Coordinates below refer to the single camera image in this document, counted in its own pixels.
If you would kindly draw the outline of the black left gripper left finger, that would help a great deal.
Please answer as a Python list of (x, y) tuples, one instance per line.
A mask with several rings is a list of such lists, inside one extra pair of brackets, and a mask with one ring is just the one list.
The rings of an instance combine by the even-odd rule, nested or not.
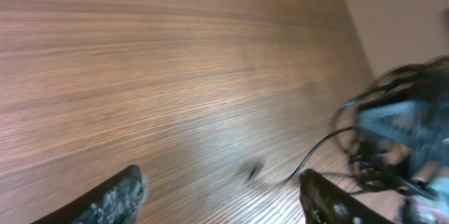
[(147, 198), (147, 180), (130, 165), (62, 208), (33, 224), (136, 223)]

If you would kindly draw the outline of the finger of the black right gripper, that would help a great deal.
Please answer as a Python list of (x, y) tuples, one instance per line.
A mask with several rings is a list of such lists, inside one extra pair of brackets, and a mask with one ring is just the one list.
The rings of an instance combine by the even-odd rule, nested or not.
[(418, 147), (448, 146), (448, 104), (406, 100), (360, 110), (357, 126), (381, 138)]

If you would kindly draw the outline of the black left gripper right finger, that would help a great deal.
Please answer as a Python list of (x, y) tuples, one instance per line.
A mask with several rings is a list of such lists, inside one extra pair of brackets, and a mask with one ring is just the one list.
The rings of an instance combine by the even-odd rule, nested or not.
[(313, 169), (300, 175), (306, 224), (393, 224)]

